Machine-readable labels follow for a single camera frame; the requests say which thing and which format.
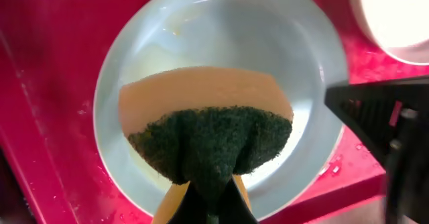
red tray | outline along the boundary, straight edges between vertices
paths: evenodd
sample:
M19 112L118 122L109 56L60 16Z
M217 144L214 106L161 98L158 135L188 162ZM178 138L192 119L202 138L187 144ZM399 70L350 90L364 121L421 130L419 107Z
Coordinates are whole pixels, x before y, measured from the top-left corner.
M108 177L93 135L103 59L149 0L0 0L0 131L39 223L149 223ZM348 0L315 0L339 31L351 83L420 76L358 30ZM346 129L324 174L263 223L304 223L383 194L384 171Z

yellow object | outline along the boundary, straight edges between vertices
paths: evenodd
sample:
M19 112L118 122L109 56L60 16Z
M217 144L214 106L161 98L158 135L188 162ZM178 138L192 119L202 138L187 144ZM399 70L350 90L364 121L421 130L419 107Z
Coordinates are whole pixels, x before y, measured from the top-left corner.
M246 188L244 187L243 181L241 180L241 176L234 176L234 180L235 183L237 183L241 196L243 196L247 207L251 210L249 196ZM189 182L183 185L173 184L170 187L156 211L152 224L166 224L173 217L186 194L186 190L188 190L188 186Z

bowl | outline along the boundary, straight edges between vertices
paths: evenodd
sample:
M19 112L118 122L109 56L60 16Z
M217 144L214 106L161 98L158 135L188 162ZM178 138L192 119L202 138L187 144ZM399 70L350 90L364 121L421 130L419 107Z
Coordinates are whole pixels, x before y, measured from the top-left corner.
M350 0L365 35L392 58L429 64L429 0Z
M311 0L151 0L131 18L101 69L94 127L111 179L148 215L171 183L138 156L121 132L119 89L190 66L265 72L288 96L294 129L285 148L243 176L253 214L262 220L277 213L315 180L342 132L342 123L324 105L326 88L348 80L331 22Z

green scouring pad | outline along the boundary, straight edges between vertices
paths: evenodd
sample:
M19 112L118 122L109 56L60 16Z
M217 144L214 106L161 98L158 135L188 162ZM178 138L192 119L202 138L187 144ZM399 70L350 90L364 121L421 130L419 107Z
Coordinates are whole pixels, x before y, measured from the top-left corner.
M134 149L175 184L191 181L209 210L233 174L247 174L275 158L292 123L254 107L205 107L174 111L128 135Z

red table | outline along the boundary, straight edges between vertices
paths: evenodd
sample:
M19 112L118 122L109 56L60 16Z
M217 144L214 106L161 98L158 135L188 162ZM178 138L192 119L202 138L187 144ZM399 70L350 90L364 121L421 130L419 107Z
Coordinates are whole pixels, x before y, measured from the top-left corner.
M39 223L149 223L109 179L93 93L109 46L149 0L0 0L1 147ZM429 74L368 42L348 0L315 0L339 31L350 82ZM263 223L304 223L383 194L383 169L346 129L324 174Z

